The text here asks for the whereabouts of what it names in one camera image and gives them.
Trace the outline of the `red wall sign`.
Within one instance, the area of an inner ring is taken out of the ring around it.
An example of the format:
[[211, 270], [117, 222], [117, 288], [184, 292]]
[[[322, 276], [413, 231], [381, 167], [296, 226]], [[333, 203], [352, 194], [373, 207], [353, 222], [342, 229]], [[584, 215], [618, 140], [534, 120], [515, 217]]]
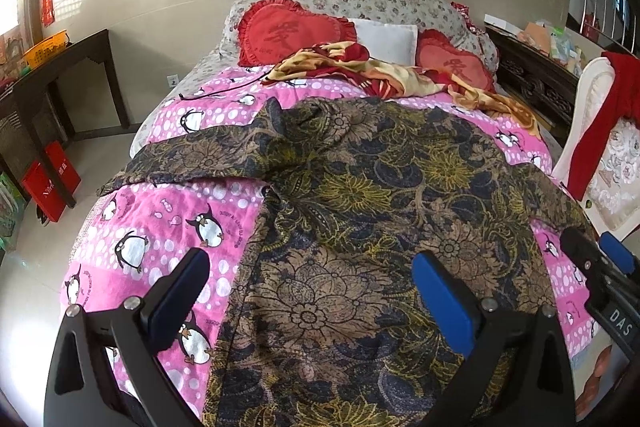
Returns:
[[55, 22], [53, 0], [41, 0], [41, 23], [49, 27]]

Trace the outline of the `white lace-covered chair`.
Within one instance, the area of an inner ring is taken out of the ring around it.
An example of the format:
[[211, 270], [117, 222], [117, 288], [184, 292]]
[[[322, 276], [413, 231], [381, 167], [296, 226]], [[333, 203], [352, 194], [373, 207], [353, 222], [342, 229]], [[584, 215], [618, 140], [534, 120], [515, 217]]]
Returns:
[[[552, 172], [566, 188], [575, 147], [603, 105], [614, 75], [602, 53], [579, 77], [570, 134]], [[585, 195], [577, 202], [600, 234], [611, 232], [624, 239], [639, 228], [639, 127], [631, 120], [617, 121]]]

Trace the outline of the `white rectangular pillow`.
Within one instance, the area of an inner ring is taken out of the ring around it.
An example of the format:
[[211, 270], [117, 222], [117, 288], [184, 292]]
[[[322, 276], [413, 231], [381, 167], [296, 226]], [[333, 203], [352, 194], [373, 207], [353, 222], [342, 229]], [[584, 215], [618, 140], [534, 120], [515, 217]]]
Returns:
[[419, 31], [416, 25], [395, 25], [350, 18], [354, 24], [357, 41], [364, 46], [371, 58], [386, 63], [414, 66]]

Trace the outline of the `metal stair railing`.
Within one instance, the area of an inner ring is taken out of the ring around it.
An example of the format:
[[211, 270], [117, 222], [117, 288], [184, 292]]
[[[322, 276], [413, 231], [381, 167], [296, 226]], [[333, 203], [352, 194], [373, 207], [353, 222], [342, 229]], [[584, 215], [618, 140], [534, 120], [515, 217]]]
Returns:
[[637, 23], [629, 0], [582, 0], [579, 32], [601, 48], [635, 54]]

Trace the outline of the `red cloth on chair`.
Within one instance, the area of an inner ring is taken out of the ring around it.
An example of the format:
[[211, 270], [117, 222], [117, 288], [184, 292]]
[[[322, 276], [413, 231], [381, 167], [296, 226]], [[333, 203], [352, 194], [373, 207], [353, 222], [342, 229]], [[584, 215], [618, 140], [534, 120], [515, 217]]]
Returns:
[[639, 60], [632, 55], [604, 52], [613, 67], [614, 81], [603, 105], [575, 147], [567, 188], [581, 200], [597, 170], [612, 129], [620, 118], [639, 127]]

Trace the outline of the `dark floral patterned garment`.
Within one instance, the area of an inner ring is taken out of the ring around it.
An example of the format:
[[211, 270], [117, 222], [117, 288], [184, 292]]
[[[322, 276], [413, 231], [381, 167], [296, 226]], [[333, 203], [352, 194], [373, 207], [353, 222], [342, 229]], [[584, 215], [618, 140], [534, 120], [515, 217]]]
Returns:
[[375, 98], [269, 100], [246, 126], [143, 147], [102, 193], [217, 178], [266, 195], [214, 348], [209, 426], [418, 425], [462, 360], [419, 301], [413, 258], [533, 312], [553, 297], [533, 223], [590, 231], [475, 124]]

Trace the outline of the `dark wooden side table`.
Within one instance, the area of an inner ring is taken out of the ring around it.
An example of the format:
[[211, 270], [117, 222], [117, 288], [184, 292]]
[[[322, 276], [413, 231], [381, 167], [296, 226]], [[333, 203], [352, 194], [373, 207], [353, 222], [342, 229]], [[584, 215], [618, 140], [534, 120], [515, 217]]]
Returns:
[[54, 107], [62, 108], [62, 127], [64, 132], [71, 140], [75, 138], [75, 128], [70, 121], [70, 117], [68, 117], [60, 97], [60, 91], [58, 91], [58, 78], [67, 69], [85, 60], [103, 66], [119, 125], [111, 128], [83, 131], [78, 134], [79, 138], [104, 138], [104, 136], [136, 132], [140, 128], [140, 124], [134, 124], [131, 121], [126, 109], [115, 68], [110, 32], [107, 29], [100, 30], [85, 39], [71, 44], [62, 53], [52, 57], [46, 64], [32, 70], [26, 76], [14, 82], [1, 95], [1, 118], [10, 118], [13, 122], [17, 121], [25, 130], [30, 142], [32, 142], [38, 160], [43, 165], [44, 170], [53, 181], [68, 208], [76, 206], [76, 199], [74, 199], [73, 194], [66, 190], [58, 175], [58, 169], [53, 167], [47, 156], [34, 119], [40, 112], [46, 96], [52, 94]]

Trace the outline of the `red and gold blanket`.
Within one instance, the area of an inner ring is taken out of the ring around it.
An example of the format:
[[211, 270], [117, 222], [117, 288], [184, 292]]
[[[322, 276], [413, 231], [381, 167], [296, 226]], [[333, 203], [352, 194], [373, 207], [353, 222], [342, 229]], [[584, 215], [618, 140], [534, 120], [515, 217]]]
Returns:
[[382, 100], [446, 92], [459, 106], [481, 110], [491, 116], [509, 116], [538, 138], [540, 131], [533, 112], [514, 98], [497, 93], [491, 75], [477, 58], [472, 61], [471, 76], [466, 78], [461, 72], [455, 72], [451, 65], [437, 60], [437, 54], [445, 49], [442, 44], [433, 39], [428, 43], [430, 45], [422, 50], [427, 59], [426, 67], [377, 60], [370, 57], [365, 46], [355, 41], [322, 43], [301, 49], [274, 65], [262, 84], [337, 77]]

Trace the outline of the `white wall socket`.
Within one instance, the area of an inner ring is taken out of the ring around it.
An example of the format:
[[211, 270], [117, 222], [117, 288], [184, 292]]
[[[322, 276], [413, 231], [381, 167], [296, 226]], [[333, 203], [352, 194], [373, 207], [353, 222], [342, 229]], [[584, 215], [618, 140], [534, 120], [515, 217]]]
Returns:
[[169, 75], [167, 77], [167, 83], [168, 83], [168, 86], [171, 88], [176, 87], [177, 84], [179, 83], [179, 77], [177, 75]]

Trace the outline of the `red gift bag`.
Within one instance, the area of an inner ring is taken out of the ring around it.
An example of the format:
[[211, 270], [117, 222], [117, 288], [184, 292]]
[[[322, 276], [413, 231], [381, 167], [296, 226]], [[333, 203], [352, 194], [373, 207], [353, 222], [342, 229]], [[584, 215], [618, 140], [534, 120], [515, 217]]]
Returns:
[[[80, 184], [81, 177], [64, 153], [62, 145], [58, 141], [54, 141], [44, 150], [53, 167], [58, 169], [58, 175], [66, 190], [70, 194], [74, 194]], [[35, 160], [30, 165], [23, 176], [22, 187], [50, 221], [58, 222], [60, 220], [66, 204], [40, 161]]]

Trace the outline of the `dark wooden nightstand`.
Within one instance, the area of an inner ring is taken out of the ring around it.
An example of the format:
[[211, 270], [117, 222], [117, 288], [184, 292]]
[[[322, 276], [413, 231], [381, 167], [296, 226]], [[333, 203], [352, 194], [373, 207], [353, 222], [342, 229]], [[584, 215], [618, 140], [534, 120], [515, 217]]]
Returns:
[[572, 125], [578, 78], [507, 32], [487, 26], [499, 54], [497, 80], [542, 118], [564, 146]]

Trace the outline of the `yellow plastic basket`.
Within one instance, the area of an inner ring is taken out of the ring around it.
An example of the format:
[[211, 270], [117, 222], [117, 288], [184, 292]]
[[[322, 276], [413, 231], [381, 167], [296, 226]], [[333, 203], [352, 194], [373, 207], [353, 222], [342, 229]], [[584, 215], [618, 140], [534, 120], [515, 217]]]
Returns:
[[23, 55], [24, 61], [31, 70], [34, 70], [62, 53], [69, 43], [70, 37], [67, 32], [59, 31], [28, 49]]

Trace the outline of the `large red heart pillow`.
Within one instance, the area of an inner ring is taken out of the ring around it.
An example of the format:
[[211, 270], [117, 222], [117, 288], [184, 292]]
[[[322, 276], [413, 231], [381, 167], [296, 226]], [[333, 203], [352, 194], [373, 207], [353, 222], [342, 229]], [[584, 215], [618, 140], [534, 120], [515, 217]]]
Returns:
[[238, 25], [239, 65], [278, 64], [300, 49], [356, 41], [355, 25], [344, 17], [314, 13], [294, 0], [259, 0]]

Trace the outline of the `green box on floor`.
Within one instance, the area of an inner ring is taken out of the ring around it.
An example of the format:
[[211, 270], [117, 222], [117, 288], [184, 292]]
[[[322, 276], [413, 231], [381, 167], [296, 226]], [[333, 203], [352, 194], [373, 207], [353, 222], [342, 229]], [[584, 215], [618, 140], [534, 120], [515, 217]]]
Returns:
[[5, 172], [0, 176], [0, 247], [2, 253], [14, 251], [26, 202]]

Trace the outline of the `small red heart pillow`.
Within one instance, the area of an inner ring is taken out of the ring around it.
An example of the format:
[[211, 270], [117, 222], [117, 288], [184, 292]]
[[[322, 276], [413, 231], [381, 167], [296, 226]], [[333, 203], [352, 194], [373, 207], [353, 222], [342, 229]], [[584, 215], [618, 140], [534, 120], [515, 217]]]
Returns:
[[482, 60], [469, 51], [456, 48], [435, 29], [420, 32], [416, 45], [416, 66], [434, 72], [433, 78], [438, 81], [456, 76], [471, 87], [495, 91], [494, 77]]

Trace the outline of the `pink penguin quilt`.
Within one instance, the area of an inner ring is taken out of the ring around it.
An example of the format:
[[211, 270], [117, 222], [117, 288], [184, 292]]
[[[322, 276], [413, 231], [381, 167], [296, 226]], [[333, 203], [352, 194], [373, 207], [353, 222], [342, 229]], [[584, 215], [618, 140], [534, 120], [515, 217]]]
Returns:
[[[149, 143], [183, 136], [191, 131], [236, 124], [249, 124], [268, 98], [277, 98], [290, 108], [304, 98], [363, 98], [360, 89], [337, 78], [293, 80], [263, 86], [259, 77], [268, 67], [228, 67], [206, 80], [187, 98], [170, 100], [157, 114]], [[440, 108], [476, 124], [490, 135], [498, 131], [523, 131], [509, 116], [492, 118], [478, 110], [467, 110], [452, 101], [446, 92], [414, 98], [391, 98], [409, 108]], [[541, 139], [527, 131], [521, 142], [524, 152], [513, 145], [496, 144], [509, 164], [532, 162], [538, 170], [551, 173], [551, 156]], [[63, 297], [69, 305], [78, 303], [87, 311], [119, 304], [130, 294], [143, 293], [162, 275], [168, 274], [189, 247], [201, 247], [210, 258], [209, 276], [196, 300], [194, 314], [181, 325], [177, 340], [160, 354], [160, 361], [178, 392], [196, 414], [202, 415], [205, 384], [208, 382], [210, 354], [219, 324], [227, 309], [236, 271], [250, 233], [254, 232], [262, 184], [227, 179], [190, 182], [186, 185], [137, 184], [119, 188], [100, 197], [88, 214], [74, 243], [70, 269], [65, 275]], [[198, 221], [203, 216], [205, 246], [201, 246]], [[580, 273], [560, 249], [560, 236], [550, 225], [532, 222], [537, 245], [551, 277], [551, 287], [561, 312], [561, 326], [572, 363], [582, 364], [587, 348], [599, 327], [587, 314], [587, 288]], [[356, 399], [356, 405], [308, 405], [303, 426], [374, 426], [379, 418], [390, 418]]]

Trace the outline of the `floral print pillow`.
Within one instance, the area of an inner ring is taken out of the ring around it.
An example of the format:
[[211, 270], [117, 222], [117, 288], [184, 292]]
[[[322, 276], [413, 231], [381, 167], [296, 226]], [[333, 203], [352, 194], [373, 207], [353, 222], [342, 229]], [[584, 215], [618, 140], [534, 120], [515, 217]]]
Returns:
[[436, 29], [458, 49], [477, 55], [495, 74], [498, 50], [483, 31], [472, 31], [462, 13], [444, 0], [294, 0], [316, 13], [363, 18], [384, 24], [414, 25], [420, 31]]

